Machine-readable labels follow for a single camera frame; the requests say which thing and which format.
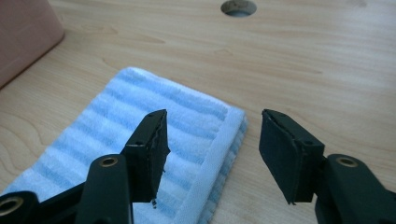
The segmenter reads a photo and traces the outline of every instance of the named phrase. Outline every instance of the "cloth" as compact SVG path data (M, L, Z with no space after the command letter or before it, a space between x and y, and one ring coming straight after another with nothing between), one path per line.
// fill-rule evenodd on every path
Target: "cloth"
M171 153L157 208L134 203L134 223L207 223L247 129L245 112L140 68L119 71L78 118L3 192L40 201L84 182L96 158L120 153L141 119L167 110Z

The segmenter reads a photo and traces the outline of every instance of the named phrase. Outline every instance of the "towel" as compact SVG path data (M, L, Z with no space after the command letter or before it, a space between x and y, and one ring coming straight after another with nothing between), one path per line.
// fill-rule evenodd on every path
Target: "towel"
M134 67L120 70L3 194L30 190L44 201L84 182L93 160L120 153L141 119L159 109L167 110L171 153L157 208L134 203L134 222L207 223L247 130L245 112Z

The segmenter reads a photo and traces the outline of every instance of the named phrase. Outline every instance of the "light wood surface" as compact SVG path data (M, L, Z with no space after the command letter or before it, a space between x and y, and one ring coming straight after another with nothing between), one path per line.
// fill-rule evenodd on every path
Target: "light wood surface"
M316 223L287 205L258 151L261 112L290 115L396 191L396 2L50 0L65 37L0 90L0 190L31 166L123 67L239 106L247 135L212 223Z

